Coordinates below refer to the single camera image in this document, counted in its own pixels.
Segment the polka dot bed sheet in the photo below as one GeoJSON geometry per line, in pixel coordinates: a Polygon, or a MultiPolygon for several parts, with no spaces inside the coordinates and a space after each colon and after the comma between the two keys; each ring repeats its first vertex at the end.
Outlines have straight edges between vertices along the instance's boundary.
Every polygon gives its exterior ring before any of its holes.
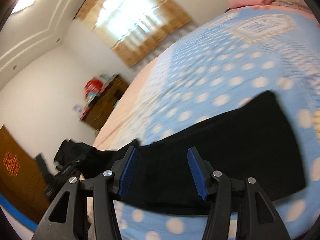
{"type": "MultiPolygon", "coordinates": [[[[313,125],[313,118],[320,119],[319,40],[317,23],[299,13],[244,8],[223,14],[159,56],[140,92],[138,111],[115,148],[134,138],[150,144],[274,90],[299,143],[307,180],[305,189],[275,206],[290,236],[301,235],[320,213],[320,152],[313,125]]],[[[207,220],[121,202],[115,207],[123,239],[201,239],[207,220]]],[[[235,234],[232,214],[229,239],[235,234]]]]}

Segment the brown curtain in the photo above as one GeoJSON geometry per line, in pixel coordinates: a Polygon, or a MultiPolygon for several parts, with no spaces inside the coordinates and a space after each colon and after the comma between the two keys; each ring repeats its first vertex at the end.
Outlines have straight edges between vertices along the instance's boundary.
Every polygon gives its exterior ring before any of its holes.
{"type": "Polygon", "coordinates": [[[86,0],[77,17],[129,67],[191,21],[172,0],[86,0]]]}

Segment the blue strip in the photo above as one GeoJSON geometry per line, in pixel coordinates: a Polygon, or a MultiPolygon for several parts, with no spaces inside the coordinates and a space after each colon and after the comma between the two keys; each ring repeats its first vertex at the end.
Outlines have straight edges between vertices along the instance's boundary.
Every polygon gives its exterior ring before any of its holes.
{"type": "Polygon", "coordinates": [[[17,210],[12,204],[6,200],[4,196],[0,194],[0,205],[4,207],[4,209],[12,215],[16,220],[18,220],[22,225],[31,231],[36,231],[38,224],[33,222],[31,219],[27,218],[24,214],[22,214],[19,210],[17,210]]]}

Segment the wooden door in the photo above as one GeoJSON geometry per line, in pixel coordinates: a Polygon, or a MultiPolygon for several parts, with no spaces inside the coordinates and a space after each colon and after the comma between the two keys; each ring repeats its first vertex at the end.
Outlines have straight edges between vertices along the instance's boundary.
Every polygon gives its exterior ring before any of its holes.
{"type": "Polygon", "coordinates": [[[17,210],[39,223],[50,203],[44,196],[46,184],[36,161],[0,129],[0,193],[17,210]]]}

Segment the blue bed sheet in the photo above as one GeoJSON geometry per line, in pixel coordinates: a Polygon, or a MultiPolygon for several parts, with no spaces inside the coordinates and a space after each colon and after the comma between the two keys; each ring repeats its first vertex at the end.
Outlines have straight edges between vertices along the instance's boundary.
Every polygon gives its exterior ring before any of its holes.
{"type": "MultiPolygon", "coordinates": [[[[119,147],[134,138],[150,144],[274,90],[297,137],[307,180],[305,189],[275,205],[290,236],[299,236],[320,213],[320,152],[313,126],[320,108],[319,40],[317,23],[298,13],[245,8],[223,14],[159,57],[140,97],[141,111],[119,147]]],[[[120,202],[116,212],[123,238],[135,240],[201,239],[207,219],[151,213],[120,202]]],[[[235,233],[233,214],[229,238],[235,233]]]]}

